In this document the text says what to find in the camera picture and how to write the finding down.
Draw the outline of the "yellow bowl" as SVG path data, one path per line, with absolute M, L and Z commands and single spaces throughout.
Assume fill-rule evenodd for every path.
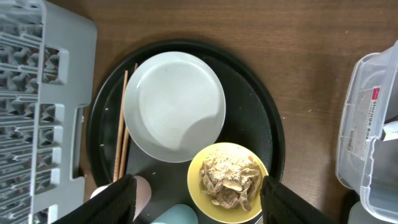
M 255 158 L 255 160 L 259 164 L 262 176 L 256 197 L 254 198 L 254 200 L 251 201 L 251 207 L 252 207 L 251 211 L 246 212 L 240 206 L 238 206 L 237 208 L 226 209 L 223 207 L 213 205 L 211 203 L 211 196 L 203 193 L 203 186 L 200 177 L 200 169 L 206 157 L 211 152 L 214 152 L 218 149 L 225 150 L 228 152 L 236 152 L 236 153 L 240 152 L 243 154 L 249 154 L 250 156 Z M 262 163 L 260 158 L 258 158 L 255 155 L 255 153 L 238 144 L 221 142 L 210 145 L 202 149 L 193 158 L 188 168 L 187 185 L 188 185 L 188 191 L 195 205 L 209 218 L 221 223 L 245 223 L 253 220 L 262 212 L 259 191 L 262 185 L 263 178 L 268 175 L 269 174 L 265 165 Z

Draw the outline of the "grey plate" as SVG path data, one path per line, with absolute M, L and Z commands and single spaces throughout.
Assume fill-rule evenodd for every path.
M 128 81 L 123 109 L 130 137 L 143 152 L 159 161 L 180 163 L 218 139 L 226 100 L 208 64 L 171 51 L 138 66 Z

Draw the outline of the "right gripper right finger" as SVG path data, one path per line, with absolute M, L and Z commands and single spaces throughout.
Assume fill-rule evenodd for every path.
M 264 224 L 335 224 L 328 216 L 271 176 L 260 191 Z

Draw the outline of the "pink cup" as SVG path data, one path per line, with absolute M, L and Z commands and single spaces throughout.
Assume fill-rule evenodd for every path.
M 126 174 L 94 190 L 89 202 L 95 206 L 95 217 L 101 223 L 133 223 L 151 196 L 152 190 L 145 178 Z

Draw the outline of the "peanut shells and rice scraps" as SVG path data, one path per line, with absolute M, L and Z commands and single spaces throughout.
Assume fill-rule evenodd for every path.
M 252 210 L 261 176 L 255 158 L 221 149 L 211 152 L 200 169 L 203 193 L 211 196 L 213 205 L 226 209 L 240 206 L 246 212 Z

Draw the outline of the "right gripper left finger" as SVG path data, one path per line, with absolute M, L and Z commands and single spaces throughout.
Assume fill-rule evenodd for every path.
M 128 174 L 55 224 L 129 224 L 136 209 L 136 179 Z

